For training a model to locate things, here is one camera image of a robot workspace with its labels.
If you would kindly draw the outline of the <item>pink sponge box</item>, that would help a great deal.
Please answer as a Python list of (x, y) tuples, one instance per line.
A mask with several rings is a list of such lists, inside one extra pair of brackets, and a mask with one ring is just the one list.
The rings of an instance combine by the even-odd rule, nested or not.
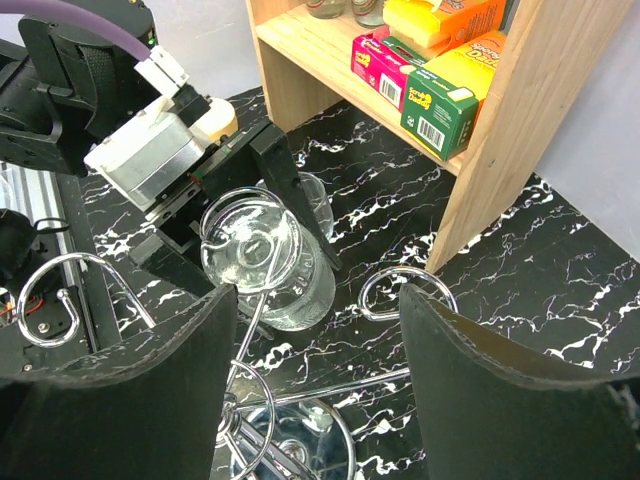
[(409, 74), (500, 27), (505, 1), (387, 1), (383, 25), (353, 40), (351, 71), (400, 111)]

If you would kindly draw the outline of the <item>green Scrub Daddy box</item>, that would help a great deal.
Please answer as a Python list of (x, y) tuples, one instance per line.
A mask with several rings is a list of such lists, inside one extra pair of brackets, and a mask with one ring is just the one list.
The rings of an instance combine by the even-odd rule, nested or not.
[(489, 31), (408, 75), (400, 124), (439, 160), (468, 147), (505, 43)]

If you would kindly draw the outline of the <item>left clear glass bottle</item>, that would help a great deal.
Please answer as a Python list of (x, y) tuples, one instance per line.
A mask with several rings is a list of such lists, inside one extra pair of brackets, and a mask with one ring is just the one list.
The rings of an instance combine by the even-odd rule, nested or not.
[(347, 6), (346, 0), (306, 0), (308, 13), (318, 19), (333, 19), (341, 16)]

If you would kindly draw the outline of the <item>wooden two-tier shelf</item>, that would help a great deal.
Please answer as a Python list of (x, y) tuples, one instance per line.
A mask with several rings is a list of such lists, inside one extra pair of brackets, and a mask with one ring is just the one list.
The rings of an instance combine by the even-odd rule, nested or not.
[(628, 1), (251, 1), (270, 119), (345, 99), (456, 180), (436, 271), (516, 200)]

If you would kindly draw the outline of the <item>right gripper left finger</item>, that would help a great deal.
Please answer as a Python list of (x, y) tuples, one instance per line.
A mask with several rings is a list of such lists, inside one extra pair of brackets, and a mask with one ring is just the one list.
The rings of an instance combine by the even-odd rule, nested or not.
[(5, 479), (206, 479), (237, 322), (234, 287), (57, 369), (1, 379)]

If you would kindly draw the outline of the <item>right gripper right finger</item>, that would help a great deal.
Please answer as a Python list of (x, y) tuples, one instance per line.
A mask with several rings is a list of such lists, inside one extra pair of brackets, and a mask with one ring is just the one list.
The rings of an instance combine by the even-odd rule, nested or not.
[(399, 313), (431, 479), (635, 479), (639, 378), (514, 342), (403, 286)]

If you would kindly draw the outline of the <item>round yellow wooden coaster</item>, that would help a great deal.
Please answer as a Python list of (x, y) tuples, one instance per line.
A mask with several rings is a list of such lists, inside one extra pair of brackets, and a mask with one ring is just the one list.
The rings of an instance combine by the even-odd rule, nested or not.
[(191, 131), (200, 140), (209, 139), (219, 145), (223, 138), (232, 136), (238, 131), (238, 119), (233, 105), (221, 98), (207, 99), (209, 110), (191, 127)]

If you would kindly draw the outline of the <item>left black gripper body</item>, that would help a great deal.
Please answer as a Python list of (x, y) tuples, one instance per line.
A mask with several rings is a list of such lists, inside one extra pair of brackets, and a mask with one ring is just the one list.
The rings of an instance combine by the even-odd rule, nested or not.
[(233, 189), (264, 181), (249, 147), (249, 141), (257, 133), (256, 126), (245, 133), (232, 135), (208, 151), (184, 178), (178, 180), (173, 193), (152, 212), (153, 233), (159, 233), (184, 250), (189, 241), (200, 241), (201, 218), (210, 204)]

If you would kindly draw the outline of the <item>ribbed goblet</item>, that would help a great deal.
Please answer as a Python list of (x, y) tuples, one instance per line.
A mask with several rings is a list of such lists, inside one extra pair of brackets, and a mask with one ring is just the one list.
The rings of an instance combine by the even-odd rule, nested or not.
[(314, 327), (334, 302), (334, 273), (315, 237), (262, 195), (209, 209), (201, 263), (214, 286), (236, 287), (242, 313), (253, 315), (265, 297), (261, 321), (279, 331)]

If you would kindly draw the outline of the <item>clear glass bottle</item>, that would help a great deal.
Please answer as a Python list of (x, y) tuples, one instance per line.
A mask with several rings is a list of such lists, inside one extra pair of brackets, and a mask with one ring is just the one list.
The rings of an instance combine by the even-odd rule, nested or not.
[(351, 9), (360, 26), (377, 28), (384, 24), (384, 4), (384, 0), (352, 0)]
[(346, 0), (306, 0), (308, 13), (318, 19), (333, 19), (341, 16), (347, 6)]

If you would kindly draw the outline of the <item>chrome wine glass rack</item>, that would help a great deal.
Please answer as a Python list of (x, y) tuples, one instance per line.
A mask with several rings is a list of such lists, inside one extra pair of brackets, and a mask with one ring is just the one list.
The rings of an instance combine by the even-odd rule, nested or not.
[[(333, 243), (342, 261), (328, 316), (310, 330), (256, 336), (247, 359), (279, 395), (366, 379), (406, 366), (400, 326), (371, 322), (356, 297), (383, 268), (427, 262), (448, 201), (445, 185), (333, 188)], [(110, 261), (156, 320), (193, 303), (193, 296), (136, 268), (130, 252), (151, 234), (141, 213), (103, 182), (82, 186), (63, 200), (75, 247)], [(360, 479), (422, 479), (427, 474), (416, 407), (408, 380), (394, 380), (329, 398), (355, 437)]]

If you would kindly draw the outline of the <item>clear stemmed wine glass right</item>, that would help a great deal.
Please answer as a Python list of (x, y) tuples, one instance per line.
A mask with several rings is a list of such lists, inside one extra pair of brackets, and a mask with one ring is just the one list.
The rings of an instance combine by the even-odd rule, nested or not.
[(296, 174), (320, 230), (330, 240), (334, 234), (334, 213), (324, 183), (312, 173)]

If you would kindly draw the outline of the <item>right clear glass bottle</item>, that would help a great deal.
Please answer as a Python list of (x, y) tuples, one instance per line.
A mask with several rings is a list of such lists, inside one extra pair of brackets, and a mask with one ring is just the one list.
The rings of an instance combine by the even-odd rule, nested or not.
[(384, 24), (384, 4), (384, 0), (352, 0), (351, 9), (360, 26), (377, 28)]

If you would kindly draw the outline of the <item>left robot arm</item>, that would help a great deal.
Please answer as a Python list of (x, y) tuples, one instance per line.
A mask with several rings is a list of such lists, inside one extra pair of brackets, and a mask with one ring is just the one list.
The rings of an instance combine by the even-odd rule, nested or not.
[(200, 94), (160, 46), (142, 1), (5, 1), (21, 45), (1, 45), (1, 157), (32, 170), (99, 172), (153, 225), (130, 253), (141, 270), (193, 294), (205, 209), (257, 182), (341, 267), (308, 200), (285, 133), (240, 132), (233, 106)]

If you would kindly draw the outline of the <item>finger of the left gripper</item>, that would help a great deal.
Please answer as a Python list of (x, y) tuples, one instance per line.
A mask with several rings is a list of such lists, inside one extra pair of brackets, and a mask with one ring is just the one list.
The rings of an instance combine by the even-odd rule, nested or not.
[(159, 233), (151, 233), (128, 256), (142, 271), (200, 298), (215, 289), (203, 271), (200, 246), (199, 240), (191, 240), (180, 250)]
[(259, 123), (249, 141), (251, 154), (269, 191), (274, 193), (296, 219), (315, 237), (333, 270), (342, 262), (325, 237), (302, 186), (287, 135), (273, 123)]

